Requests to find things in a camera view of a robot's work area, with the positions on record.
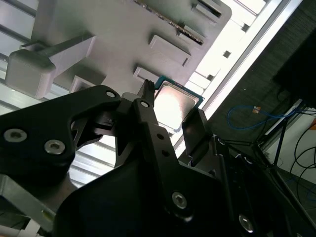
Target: metal plate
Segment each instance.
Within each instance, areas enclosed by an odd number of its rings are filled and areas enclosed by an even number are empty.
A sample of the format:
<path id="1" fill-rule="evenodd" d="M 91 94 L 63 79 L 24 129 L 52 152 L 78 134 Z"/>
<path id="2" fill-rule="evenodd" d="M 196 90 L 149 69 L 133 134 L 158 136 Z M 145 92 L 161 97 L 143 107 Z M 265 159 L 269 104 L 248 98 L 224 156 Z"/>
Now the metal plate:
<path id="1" fill-rule="evenodd" d="M 199 100 L 189 92 L 164 81 L 155 94 L 154 111 L 158 122 L 172 130 L 178 130 L 184 118 Z"/>

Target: black metal bracket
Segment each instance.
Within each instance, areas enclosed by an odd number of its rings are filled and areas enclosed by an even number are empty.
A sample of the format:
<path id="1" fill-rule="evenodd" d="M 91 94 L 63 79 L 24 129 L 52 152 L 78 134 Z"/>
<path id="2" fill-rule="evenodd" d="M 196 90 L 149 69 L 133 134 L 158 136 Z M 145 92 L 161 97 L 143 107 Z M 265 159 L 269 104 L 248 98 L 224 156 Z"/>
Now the black metal bracket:
<path id="1" fill-rule="evenodd" d="M 75 157 L 75 150 L 101 138 L 89 131 L 91 118 L 102 110 L 115 110 L 119 103 L 120 96 L 102 85 L 1 116 L 0 173 L 27 177 L 34 183 L 60 182 Z M 14 129 L 23 131 L 26 139 L 8 140 L 20 136 Z M 60 154 L 45 150 L 51 140 L 60 141 L 52 143 L 52 149 L 64 146 Z"/>

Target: hole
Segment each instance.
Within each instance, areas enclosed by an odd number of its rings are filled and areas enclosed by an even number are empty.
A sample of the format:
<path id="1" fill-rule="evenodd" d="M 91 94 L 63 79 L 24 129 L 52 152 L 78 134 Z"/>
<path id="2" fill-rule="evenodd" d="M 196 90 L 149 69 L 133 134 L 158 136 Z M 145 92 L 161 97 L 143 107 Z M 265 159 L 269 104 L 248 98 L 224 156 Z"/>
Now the hole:
<path id="1" fill-rule="evenodd" d="M 145 101 L 140 102 L 140 104 L 144 107 L 149 107 L 149 104 L 147 104 Z"/>
<path id="2" fill-rule="evenodd" d="M 10 133 L 10 137 L 17 139 L 17 138 L 21 138 L 22 135 L 21 135 L 21 133 L 19 133 L 19 132 L 12 132 L 12 133 Z"/>
<path id="3" fill-rule="evenodd" d="M 161 139 L 161 140 L 164 139 L 164 136 L 162 136 L 160 133 L 157 134 L 157 137 L 158 137 L 159 139 Z"/>
<path id="4" fill-rule="evenodd" d="M 115 94 L 111 91 L 107 91 L 107 96 L 110 96 L 111 98 L 114 98 L 115 97 Z"/>
<path id="5" fill-rule="evenodd" d="M 169 152 L 164 151 L 164 150 L 162 150 L 162 154 L 163 154 L 165 157 L 168 157 L 168 156 L 170 155 Z"/>
<path id="6" fill-rule="evenodd" d="M 53 143 L 53 144 L 50 144 L 50 147 L 51 147 L 52 149 L 57 150 L 57 149 L 59 149 L 59 148 L 60 148 L 60 145 L 59 145 L 59 144 L 57 144 L 57 143 Z"/>
<path id="7" fill-rule="evenodd" d="M 177 199 L 177 201 L 178 201 L 179 204 L 182 204 L 182 203 L 183 203 L 183 199 L 182 199 L 182 197 L 180 197 L 179 195 L 176 196 L 176 199 Z"/>

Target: silver screw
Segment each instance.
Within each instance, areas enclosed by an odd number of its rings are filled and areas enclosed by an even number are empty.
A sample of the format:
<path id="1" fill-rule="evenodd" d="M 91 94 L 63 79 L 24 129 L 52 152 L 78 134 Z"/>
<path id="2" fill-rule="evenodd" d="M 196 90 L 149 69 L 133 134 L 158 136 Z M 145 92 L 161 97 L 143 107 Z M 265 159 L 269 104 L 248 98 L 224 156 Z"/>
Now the silver screw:
<path id="1" fill-rule="evenodd" d="M 239 222 L 241 226 L 248 232 L 248 233 L 253 233 L 253 226 L 250 222 L 250 220 L 244 216 L 244 215 L 239 215 Z"/>
<path id="2" fill-rule="evenodd" d="M 115 94 L 114 94 L 113 92 L 107 91 L 106 94 L 107 94 L 107 96 L 110 96 L 110 97 L 112 97 L 112 98 L 115 97 Z"/>
<path id="3" fill-rule="evenodd" d="M 23 142 L 28 137 L 25 131 L 18 128 L 5 131 L 3 136 L 7 142 Z"/>
<path id="4" fill-rule="evenodd" d="M 184 209 L 187 207 L 186 198 L 179 192 L 174 192 L 172 194 L 172 201 L 180 209 Z"/>
<path id="5" fill-rule="evenodd" d="M 140 104 L 144 107 L 149 107 L 149 104 L 147 104 L 145 101 L 140 102 Z"/>
<path id="6" fill-rule="evenodd" d="M 65 144 L 59 140 L 49 140 L 44 145 L 45 151 L 49 154 L 60 155 L 65 150 Z"/>

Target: blue cable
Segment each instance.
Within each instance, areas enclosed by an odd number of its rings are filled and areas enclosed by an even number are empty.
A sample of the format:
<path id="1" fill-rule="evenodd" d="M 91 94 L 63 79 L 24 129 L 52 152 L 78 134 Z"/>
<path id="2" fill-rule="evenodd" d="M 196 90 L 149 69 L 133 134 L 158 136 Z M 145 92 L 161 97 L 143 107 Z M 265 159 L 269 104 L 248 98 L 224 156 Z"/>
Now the blue cable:
<path id="1" fill-rule="evenodd" d="M 268 112 L 266 112 L 266 111 L 258 110 L 258 113 L 264 114 L 264 115 L 269 116 L 269 117 L 271 117 L 271 118 L 268 119 L 268 120 L 266 120 L 266 121 L 262 121 L 262 122 L 260 122 L 260 123 L 257 123 L 257 124 L 255 124 L 255 125 L 253 125 L 253 126 L 250 126 L 250 127 L 235 127 L 235 126 L 233 126 L 233 125 L 231 124 L 229 118 L 230 118 L 231 112 L 234 111 L 234 110 L 236 110 L 236 109 L 238 109 L 238 108 L 249 108 L 249 109 L 252 109 L 252 110 L 255 109 L 254 106 L 252 106 L 252 105 L 237 105 L 237 106 L 235 106 L 235 107 L 232 107 L 232 108 L 228 111 L 228 114 L 227 114 L 227 123 L 228 123 L 229 127 L 231 127 L 231 128 L 234 129 L 234 130 L 248 130 L 248 129 L 252 129 L 252 128 L 258 127 L 258 126 L 260 126 L 260 125 L 262 125 L 262 124 L 264 124 L 264 123 L 266 123 L 266 122 L 268 122 L 268 121 L 270 121 L 270 120 L 286 118 L 286 117 L 292 116 L 293 114 L 295 114 L 295 113 L 297 112 L 296 110 L 293 110 L 293 111 L 290 112 L 288 115 L 285 115 L 285 114 L 282 114 L 282 115 L 272 115 L 272 114 L 270 114 L 270 113 L 268 113 Z"/>

